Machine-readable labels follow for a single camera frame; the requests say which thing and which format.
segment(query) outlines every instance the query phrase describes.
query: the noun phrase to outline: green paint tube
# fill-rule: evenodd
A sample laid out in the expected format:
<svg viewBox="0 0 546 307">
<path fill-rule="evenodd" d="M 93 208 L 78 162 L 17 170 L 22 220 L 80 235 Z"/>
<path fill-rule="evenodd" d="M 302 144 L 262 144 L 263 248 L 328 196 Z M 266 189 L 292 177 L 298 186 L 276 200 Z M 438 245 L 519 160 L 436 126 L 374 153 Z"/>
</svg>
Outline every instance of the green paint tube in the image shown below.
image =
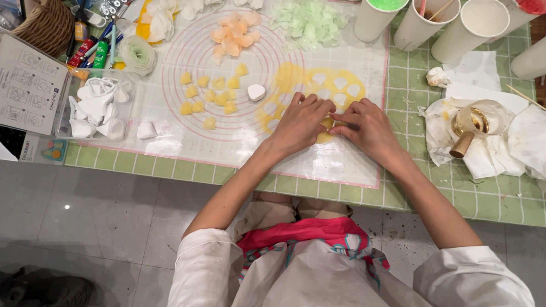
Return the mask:
<svg viewBox="0 0 546 307">
<path fill-rule="evenodd" d="M 104 68 L 104 64 L 106 63 L 106 53 L 108 52 L 109 44 L 110 40 L 108 38 L 103 37 L 102 39 L 100 39 L 97 51 L 95 53 L 95 60 L 93 61 L 93 68 Z"/>
</svg>

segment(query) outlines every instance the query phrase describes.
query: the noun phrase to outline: person's left hand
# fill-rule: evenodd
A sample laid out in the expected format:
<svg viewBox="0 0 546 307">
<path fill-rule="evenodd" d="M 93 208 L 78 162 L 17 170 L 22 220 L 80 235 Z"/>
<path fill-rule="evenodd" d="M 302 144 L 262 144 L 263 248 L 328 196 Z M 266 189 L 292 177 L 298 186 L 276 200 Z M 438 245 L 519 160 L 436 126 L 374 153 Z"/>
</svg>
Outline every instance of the person's left hand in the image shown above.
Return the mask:
<svg viewBox="0 0 546 307">
<path fill-rule="evenodd" d="M 313 145 L 318 134 L 327 131 L 321 125 L 322 119 L 328 112 L 335 111 L 336 106 L 331 100 L 318 99 L 315 94 L 305 98 L 302 93 L 297 92 L 277 128 L 268 138 L 271 149 L 285 158 Z"/>
</svg>

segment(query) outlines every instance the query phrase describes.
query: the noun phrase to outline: table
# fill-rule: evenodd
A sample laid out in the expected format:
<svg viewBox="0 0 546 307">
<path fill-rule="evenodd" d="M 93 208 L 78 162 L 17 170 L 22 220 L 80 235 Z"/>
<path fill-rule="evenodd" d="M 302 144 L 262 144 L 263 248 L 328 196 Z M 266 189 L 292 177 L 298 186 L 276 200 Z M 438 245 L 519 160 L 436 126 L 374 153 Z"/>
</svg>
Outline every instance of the table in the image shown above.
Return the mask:
<svg viewBox="0 0 546 307">
<path fill-rule="evenodd" d="M 441 66 L 430 55 L 430 47 L 441 32 L 412 52 L 398 50 L 392 37 L 405 11 L 400 11 L 390 25 L 388 77 L 385 81 L 387 94 L 384 111 L 390 118 L 399 143 L 409 151 L 423 173 L 464 218 L 546 227 L 545 195 L 536 186 L 535 180 L 526 174 L 520 178 L 500 175 L 473 181 L 462 160 L 452 160 L 437 167 L 429 159 L 425 122 L 423 117 L 417 115 L 417 106 L 428 107 L 441 97 L 441 89 L 428 86 L 425 78 L 430 68 Z M 534 83 L 513 77 L 510 70 L 511 59 L 530 45 L 530 31 L 526 25 L 476 50 L 497 51 L 497 70 L 503 91 L 510 92 L 505 87 L 505 84 L 510 84 L 527 96 L 534 97 Z M 406 103 L 405 99 L 415 102 Z M 224 184 L 236 171 L 229 167 L 99 149 L 76 143 L 68 146 L 64 164 L 216 185 Z M 275 174 L 268 174 L 257 190 L 415 212 L 400 185 L 383 168 L 379 190 Z"/>
</svg>

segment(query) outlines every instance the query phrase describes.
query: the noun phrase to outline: white paper cup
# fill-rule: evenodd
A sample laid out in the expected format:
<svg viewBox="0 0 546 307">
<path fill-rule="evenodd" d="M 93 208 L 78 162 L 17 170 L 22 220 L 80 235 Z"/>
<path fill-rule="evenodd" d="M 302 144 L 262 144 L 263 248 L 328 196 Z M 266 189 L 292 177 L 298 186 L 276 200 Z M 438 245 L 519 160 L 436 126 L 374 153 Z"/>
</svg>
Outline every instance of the white paper cup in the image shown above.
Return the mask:
<svg viewBox="0 0 546 307">
<path fill-rule="evenodd" d="M 435 14 L 447 3 L 449 3 L 449 0 L 428 0 L 425 8 Z M 421 17 L 417 11 L 420 7 L 421 0 L 412 0 L 412 4 L 394 35 L 394 45 L 402 51 L 415 50 L 445 24 L 454 20 L 459 15 L 461 2 L 460 0 L 451 2 L 450 5 L 436 15 L 434 19 L 438 22 L 428 21 Z"/>
<path fill-rule="evenodd" d="M 354 35 L 363 42 L 376 40 L 389 25 L 396 14 L 406 6 L 410 0 L 406 0 L 400 8 L 392 11 L 380 10 L 368 2 L 362 0 L 358 11 L 357 21 L 354 24 Z"/>
<path fill-rule="evenodd" d="M 546 75 L 546 38 L 515 57 L 510 68 L 514 75 L 524 80 Z"/>
<path fill-rule="evenodd" d="M 431 48 L 432 56 L 450 63 L 506 30 L 510 15 L 498 0 L 469 0 Z"/>
<path fill-rule="evenodd" d="M 524 12 L 522 9 L 520 9 L 518 3 L 514 0 L 499 0 L 499 1 L 506 6 L 506 9 L 508 10 L 508 13 L 510 14 L 510 24 L 508 25 L 508 28 L 504 32 L 502 32 L 500 35 L 497 35 L 489 39 L 486 42 L 488 44 L 498 40 L 499 38 L 505 36 L 506 34 L 528 23 L 529 21 L 546 13 L 546 12 L 534 12 L 534 13 Z"/>
</svg>

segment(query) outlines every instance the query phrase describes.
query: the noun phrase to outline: hand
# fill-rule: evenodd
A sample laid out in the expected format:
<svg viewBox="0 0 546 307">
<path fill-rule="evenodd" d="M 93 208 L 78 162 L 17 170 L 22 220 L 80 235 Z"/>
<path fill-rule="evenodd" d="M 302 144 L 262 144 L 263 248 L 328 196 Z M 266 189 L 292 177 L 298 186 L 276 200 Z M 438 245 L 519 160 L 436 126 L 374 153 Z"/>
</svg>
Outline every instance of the hand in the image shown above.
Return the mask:
<svg viewBox="0 0 546 307">
<path fill-rule="evenodd" d="M 336 126 L 328 133 L 340 134 L 348 138 L 365 154 L 387 169 L 393 159 L 399 158 L 406 152 L 394 137 L 389 118 L 367 98 L 353 102 L 345 113 L 330 114 L 330 117 L 336 121 L 354 124 L 360 129 L 356 131 L 346 126 Z"/>
<path fill-rule="evenodd" d="M 284 159 L 313 145 L 318 134 L 327 131 L 321 125 L 322 119 L 328 112 L 335 111 L 336 106 L 331 100 L 318 99 L 315 94 L 305 98 L 302 93 L 297 92 L 277 128 L 268 138 L 271 148 L 278 151 Z"/>
</svg>

